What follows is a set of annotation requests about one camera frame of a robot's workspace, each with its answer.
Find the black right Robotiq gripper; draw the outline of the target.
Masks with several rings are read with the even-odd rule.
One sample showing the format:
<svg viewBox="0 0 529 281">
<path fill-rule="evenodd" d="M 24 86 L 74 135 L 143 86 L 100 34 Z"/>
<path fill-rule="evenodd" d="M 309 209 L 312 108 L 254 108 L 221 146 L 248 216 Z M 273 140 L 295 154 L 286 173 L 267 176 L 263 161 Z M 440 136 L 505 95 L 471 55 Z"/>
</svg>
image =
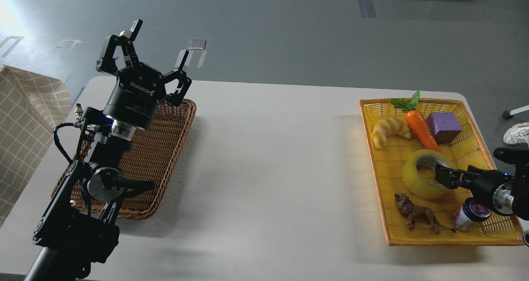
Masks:
<svg viewBox="0 0 529 281">
<path fill-rule="evenodd" d="M 473 197 L 497 214 L 512 214 L 514 176 L 499 170 L 468 167 L 468 171 L 435 166 L 435 181 L 447 189 L 470 189 Z"/>
</svg>

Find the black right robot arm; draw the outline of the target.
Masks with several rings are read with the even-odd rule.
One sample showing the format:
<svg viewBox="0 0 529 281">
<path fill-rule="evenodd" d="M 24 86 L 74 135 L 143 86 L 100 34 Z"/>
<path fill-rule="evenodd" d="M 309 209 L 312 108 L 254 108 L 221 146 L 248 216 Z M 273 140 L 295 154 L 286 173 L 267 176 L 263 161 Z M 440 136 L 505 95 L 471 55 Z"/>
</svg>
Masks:
<svg viewBox="0 0 529 281">
<path fill-rule="evenodd" d="M 468 166 L 466 171 L 441 164 L 435 166 L 435 180 L 447 189 L 468 189 L 478 202 L 501 216 L 529 218 L 529 151 L 527 148 L 496 148 L 493 156 L 513 164 L 513 175 L 496 169 Z"/>
</svg>

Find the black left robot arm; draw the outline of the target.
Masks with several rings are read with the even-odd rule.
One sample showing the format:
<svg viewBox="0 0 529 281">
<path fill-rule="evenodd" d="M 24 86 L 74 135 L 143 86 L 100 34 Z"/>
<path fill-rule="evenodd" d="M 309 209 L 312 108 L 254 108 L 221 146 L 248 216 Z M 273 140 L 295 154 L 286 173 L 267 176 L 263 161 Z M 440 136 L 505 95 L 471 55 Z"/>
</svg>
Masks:
<svg viewBox="0 0 529 281">
<path fill-rule="evenodd" d="M 191 86 L 181 50 L 172 71 L 163 74 L 141 62 L 134 41 L 143 24 L 108 36 L 96 63 L 117 81 L 103 110 L 76 104 L 76 120 L 57 125 L 55 146 L 68 161 L 33 232 L 41 247 L 27 281 L 75 281 L 104 263 L 119 243 L 118 213 L 126 199 L 152 191 L 154 181 L 127 178 L 119 167 L 137 131 L 148 131 L 163 106 L 179 107 Z"/>
</svg>

